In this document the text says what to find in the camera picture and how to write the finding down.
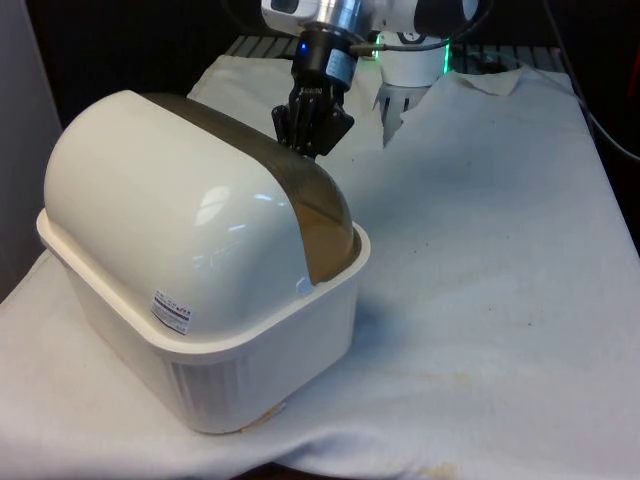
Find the stain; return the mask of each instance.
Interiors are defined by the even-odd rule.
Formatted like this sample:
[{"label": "stain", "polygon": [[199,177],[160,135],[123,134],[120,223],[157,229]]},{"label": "stain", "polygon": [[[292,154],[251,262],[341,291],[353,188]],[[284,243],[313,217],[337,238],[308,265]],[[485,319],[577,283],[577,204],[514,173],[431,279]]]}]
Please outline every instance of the stain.
[{"label": "stain", "polygon": [[419,473],[430,480],[456,480],[458,469],[453,463],[445,462],[438,467],[422,468]]},{"label": "stain", "polygon": [[286,407],[286,406],[287,406],[287,402],[279,403],[278,405],[273,407],[271,410],[269,410],[267,413],[265,413],[262,417],[260,417],[255,422],[247,425],[244,428],[241,428],[240,429],[240,433],[247,433],[247,432],[250,432],[251,430],[253,430],[255,428],[258,428],[258,427],[264,425],[269,420],[271,420],[273,417],[278,415],[282,410],[284,410],[284,407]]},{"label": "stain", "polygon": [[461,385],[469,385],[471,383],[471,376],[466,373],[456,373],[453,378]]}]

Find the white dome lid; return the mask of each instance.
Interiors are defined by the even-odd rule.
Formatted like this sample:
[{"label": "white dome lid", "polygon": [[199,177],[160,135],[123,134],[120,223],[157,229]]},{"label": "white dome lid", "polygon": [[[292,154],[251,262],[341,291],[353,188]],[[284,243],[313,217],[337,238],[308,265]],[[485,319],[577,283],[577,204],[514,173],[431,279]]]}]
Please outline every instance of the white dome lid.
[{"label": "white dome lid", "polygon": [[[260,135],[244,128],[248,143]],[[285,164],[268,169],[194,122],[121,92],[62,135],[47,170],[46,211],[58,236],[159,332],[225,340],[289,308],[357,255],[344,200],[310,163],[329,187],[316,193],[335,190],[327,199],[343,210],[335,221],[349,226],[341,260],[321,252],[314,263],[328,230],[299,222],[304,202],[292,195],[313,186],[285,192],[274,177]]]}]

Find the white plastic container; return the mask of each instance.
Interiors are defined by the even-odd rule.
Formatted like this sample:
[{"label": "white plastic container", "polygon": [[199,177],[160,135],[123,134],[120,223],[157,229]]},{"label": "white plastic container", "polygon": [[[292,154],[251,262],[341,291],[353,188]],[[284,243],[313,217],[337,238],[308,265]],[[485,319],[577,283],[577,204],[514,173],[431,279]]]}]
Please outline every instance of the white plastic container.
[{"label": "white plastic container", "polygon": [[[233,432],[348,350],[370,244],[315,164],[162,103],[121,92],[69,126],[38,231],[88,322],[160,400],[195,430]],[[246,153],[266,150],[277,161]]]},{"label": "white plastic container", "polygon": [[[378,42],[385,45],[432,45],[441,38],[417,33],[382,32]],[[380,52],[382,80],[396,87],[430,87],[444,75],[446,49],[426,52]]]}]

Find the black cable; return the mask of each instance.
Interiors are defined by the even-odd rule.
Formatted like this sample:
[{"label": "black cable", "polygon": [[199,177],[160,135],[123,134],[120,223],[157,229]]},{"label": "black cable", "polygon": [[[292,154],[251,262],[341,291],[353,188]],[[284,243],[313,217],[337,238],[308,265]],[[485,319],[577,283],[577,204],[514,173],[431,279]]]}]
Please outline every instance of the black cable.
[{"label": "black cable", "polygon": [[[551,6],[549,5],[549,2],[547,0],[542,0],[542,4],[544,6],[544,10],[547,15],[547,20],[549,20],[549,23],[551,24],[551,29],[553,30],[553,34],[555,35],[556,40],[558,42],[558,47],[560,47],[560,53],[564,58],[564,62],[563,62],[564,67],[567,71],[567,74],[569,75],[569,78],[571,79],[571,82],[573,83],[573,87],[577,92],[577,97],[581,102],[580,105],[584,109],[588,110],[586,107],[587,101],[584,96],[584,92],[582,91],[582,88],[580,87],[580,84],[577,81],[575,71],[573,70],[573,65],[571,64],[571,62],[569,61],[569,58],[567,57],[567,54],[566,54],[567,48],[565,46],[564,39],[560,34],[560,28],[558,27],[558,22],[556,22],[556,17],[553,15],[553,11],[551,10]],[[593,125],[591,115],[585,115],[585,116],[587,117],[587,126],[589,127],[589,133],[591,133],[591,136],[593,137],[594,125]]]},{"label": "black cable", "polygon": [[374,44],[365,43],[359,45],[353,45],[351,47],[351,53],[355,55],[371,55],[371,52],[429,52],[431,50],[437,50],[439,48],[446,47],[452,43],[460,42],[465,37],[470,35],[476,28],[478,28],[489,14],[493,11],[495,6],[495,0],[490,0],[489,6],[482,15],[476,16],[474,20],[463,25],[457,32],[454,32],[448,39],[438,43],[432,43],[431,45],[386,45],[386,44]]}]

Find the table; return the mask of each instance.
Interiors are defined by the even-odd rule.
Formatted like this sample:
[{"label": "table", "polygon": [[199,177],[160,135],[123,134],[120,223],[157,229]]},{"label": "table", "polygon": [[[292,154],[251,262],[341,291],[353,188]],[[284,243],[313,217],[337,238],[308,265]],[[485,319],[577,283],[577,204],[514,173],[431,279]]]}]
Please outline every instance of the table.
[{"label": "table", "polygon": [[0,307],[0,476],[637,478],[640,262],[573,98],[449,76],[384,151],[321,164],[374,249],[343,360],[263,425],[191,432],[45,254]]}]

